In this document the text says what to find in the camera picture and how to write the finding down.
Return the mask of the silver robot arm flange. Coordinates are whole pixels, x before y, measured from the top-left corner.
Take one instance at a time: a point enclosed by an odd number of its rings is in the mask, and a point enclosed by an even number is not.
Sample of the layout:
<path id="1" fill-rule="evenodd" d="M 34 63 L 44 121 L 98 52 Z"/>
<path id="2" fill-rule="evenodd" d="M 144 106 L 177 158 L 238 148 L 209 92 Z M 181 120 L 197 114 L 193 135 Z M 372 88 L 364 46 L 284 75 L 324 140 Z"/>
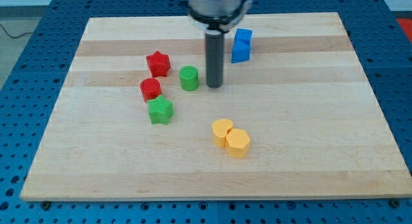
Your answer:
<path id="1" fill-rule="evenodd" d="M 193 23 L 208 35 L 228 33 L 251 9 L 252 0 L 184 0 Z"/>

